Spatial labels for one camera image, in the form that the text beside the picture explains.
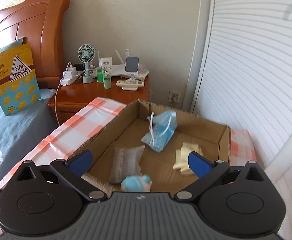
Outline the wooden bed headboard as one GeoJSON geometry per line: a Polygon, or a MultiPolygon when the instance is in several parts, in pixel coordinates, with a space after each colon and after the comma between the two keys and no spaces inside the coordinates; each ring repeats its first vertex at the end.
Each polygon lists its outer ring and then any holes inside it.
{"type": "Polygon", "coordinates": [[[22,37],[40,88],[56,89],[65,69],[62,20],[71,0],[25,0],[0,10],[0,48],[22,37]]]}

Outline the green hand sanitizer bottle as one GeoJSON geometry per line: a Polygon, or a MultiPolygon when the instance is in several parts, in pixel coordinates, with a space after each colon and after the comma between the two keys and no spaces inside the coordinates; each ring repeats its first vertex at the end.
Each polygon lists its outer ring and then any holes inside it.
{"type": "Polygon", "coordinates": [[[103,83],[103,68],[102,67],[98,67],[97,68],[97,82],[101,82],[103,83]]]}

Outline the white louvered closet door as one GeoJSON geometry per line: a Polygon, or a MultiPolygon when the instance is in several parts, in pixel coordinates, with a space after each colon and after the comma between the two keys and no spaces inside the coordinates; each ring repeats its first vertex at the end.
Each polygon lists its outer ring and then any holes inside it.
{"type": "Polygon", "coordinates": [[[271,179],[292,185],[292,0],[211,0],[191,110],[247,130],[271,179]]]}

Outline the blue white plush toy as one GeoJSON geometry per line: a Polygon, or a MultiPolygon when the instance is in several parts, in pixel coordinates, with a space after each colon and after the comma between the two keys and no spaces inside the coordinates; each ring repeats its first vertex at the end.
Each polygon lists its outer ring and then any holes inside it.
{"type": "Polygon", "coordinates": [[[128,176],[121,183],[123,192],[150,192],[152,181],[148,175],[128,176]]]}

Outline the wall power socket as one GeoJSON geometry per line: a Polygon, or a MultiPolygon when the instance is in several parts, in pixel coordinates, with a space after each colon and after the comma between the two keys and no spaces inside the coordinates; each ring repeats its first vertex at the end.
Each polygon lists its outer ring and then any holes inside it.
{"type": "Polygon", "coordinates": [[[170,91],[168,102],[169,103],[179,103],[181,99],[181,92],[170,91]]]}

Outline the white power strip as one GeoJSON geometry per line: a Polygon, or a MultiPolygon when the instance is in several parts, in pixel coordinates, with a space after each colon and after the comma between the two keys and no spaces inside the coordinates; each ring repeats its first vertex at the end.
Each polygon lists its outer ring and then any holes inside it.
{"type": "Polygon", "coordinates": [[[69,62],[67,64],[65,71],[62,74],[62,78],[60,79],[60,85],[69,86],[72,83],[74,83],[76,79],[81,77],[82,74],[83,74],[83,71],[77,71],[76,67],[73,66],[71,62],[69,62]]]}

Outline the wooden nightstand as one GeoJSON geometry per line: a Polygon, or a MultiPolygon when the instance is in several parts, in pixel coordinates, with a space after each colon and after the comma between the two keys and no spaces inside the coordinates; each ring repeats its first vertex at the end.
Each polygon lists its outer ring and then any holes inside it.
{"type": "Polygon", "coordinates": [[[148,77],[144,80],[145,86],[135,92],[122,90],[121,87],[116,86],[118,80],[122,78],[119,76],[112,78],[110,89],[105,89],[104,84],[97,81],[84,84],[76,80],[70,86],[59,88],[57,95],[49,99],[48,107],[52,110],[55,119],[63,124],[95,98],[108,98],[126,105],[138,99],[149,100],[148,77]]]}

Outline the blue surgical face mask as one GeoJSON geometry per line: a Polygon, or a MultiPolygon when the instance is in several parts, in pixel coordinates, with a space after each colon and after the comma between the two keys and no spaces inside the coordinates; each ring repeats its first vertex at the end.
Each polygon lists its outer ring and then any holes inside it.
{"type": "Polygon", "coordinates": [[[176,116],[176,112],[171,110],[159,115],[152,112],[148,117],[149,132],[142,137],[141,142],[157,153],[162,152],[177,128],[176,116]]]}

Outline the white remote control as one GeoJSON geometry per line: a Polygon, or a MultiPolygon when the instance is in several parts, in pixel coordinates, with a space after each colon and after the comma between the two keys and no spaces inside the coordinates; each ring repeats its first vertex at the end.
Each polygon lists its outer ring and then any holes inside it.
{"type": "Polygon", "coordinates": [[[144,81],[138,80],[119,80],[116,85],[118,87],[144,87],[144,81]]]}

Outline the white wifi router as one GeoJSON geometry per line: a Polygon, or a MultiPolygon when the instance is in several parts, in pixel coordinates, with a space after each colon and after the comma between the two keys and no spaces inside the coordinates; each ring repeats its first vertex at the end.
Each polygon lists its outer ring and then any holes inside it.
{"type": "MultiPolygon", "coordinates": [[[[115,50],[117,57],[119,58],[121,64],[116,64],[111,66],[112,76],[130,77],[130,74],[125,71],[125,62],[123,61],[121,55],[115,50]]],[[[136,79],[144,81],[149,75],[149,70],[145,68],[144,65],[140,64],[138,67],[138,73],[136,74],[136,79]]]]}

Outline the yellow snack bag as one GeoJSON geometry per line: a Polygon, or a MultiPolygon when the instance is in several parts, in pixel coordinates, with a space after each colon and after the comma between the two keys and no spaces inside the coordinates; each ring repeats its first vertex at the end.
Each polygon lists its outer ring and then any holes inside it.
{"type": "Polygon", "coordinates": [[[0,105],[5,115],[17,113],[41,99],[29,43],[0,53],[0,105]]]}

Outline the pink white checkered tablecloth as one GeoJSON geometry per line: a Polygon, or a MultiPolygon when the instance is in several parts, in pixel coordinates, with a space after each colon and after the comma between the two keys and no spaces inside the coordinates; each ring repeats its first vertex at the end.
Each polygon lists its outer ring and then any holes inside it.
{"type": "MultiPolygon", "coordinates": [[[[149,130],[148,116],[167,111],[166,106],[143,100],[128,105],[111,99],[97,98],[43,139],[27,155],[36,165],[47,165],[55,159],[68,159],[83,150],[93,153],[93,165],[84,178],[110,194],[120,185],[110,184],[115,148],[142,145],[149,130]]],[[[197,144],[211,160],[224,160],[243,166],[256,159],[252,140],[246,130],[232,130],[184,111],[177,111],[177,128],[162,150],[144,149],[141,173],[151,178],[151,191],[175,194],[196,180],[174,170],[176,151],[184,144],[197,144]]]]}

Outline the yellow cloth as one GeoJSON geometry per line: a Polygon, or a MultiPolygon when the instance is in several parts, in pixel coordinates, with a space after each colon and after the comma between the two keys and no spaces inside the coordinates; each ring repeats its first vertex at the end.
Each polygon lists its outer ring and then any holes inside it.
{"type": "Polygon", "coordinates": [[[184,142],[180,150],[176,150],[175,164],[173,170],[179,170],[183,176],[191,176],[194,174],[189,167],[188,157],[190,152],[196,152],[203,155],[201,148],[198,144],[191,144],[184,142]]]}

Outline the blue patterned bed sheet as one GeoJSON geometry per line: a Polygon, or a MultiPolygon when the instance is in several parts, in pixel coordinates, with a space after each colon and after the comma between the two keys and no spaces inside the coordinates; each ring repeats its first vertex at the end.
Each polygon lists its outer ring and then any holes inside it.
{"type": "Polygon", "coordinates": [[[39,100],[20,112],[6,116],[0,106],[0,181],[56,127],[48,100],[56,90],[39,90],[39,100]]]}

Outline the white tube with label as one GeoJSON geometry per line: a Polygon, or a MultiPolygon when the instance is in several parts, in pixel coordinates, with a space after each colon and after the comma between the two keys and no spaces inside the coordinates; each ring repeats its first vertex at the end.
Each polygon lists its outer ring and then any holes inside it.
{"type": "Polygon", "coordinates": [[[111,75],[112,67],[112,58],[111,57],[102,57],[100,60],[100,66],[105,75],[111,75]]]}

